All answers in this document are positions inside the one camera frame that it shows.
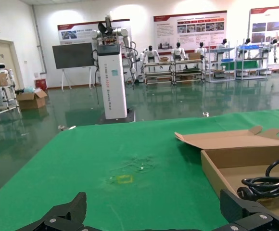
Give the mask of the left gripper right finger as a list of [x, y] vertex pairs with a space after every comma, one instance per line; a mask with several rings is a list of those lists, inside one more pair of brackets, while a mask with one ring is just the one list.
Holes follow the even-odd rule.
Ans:
[[279, 231], [279, 216], [260, 203], [240, 199], [228, 189], [220, 191], [219, 201], [228, 224], [217, 231]]

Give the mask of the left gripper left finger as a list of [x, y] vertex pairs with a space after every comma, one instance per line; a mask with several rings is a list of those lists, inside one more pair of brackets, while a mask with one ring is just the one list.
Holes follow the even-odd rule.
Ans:
[[87, 212], [87, 195], [79, 192], [69, 203], [53, 206], [41, 219], [28, 224], [20, 231], [90, 231], [84, 226]]

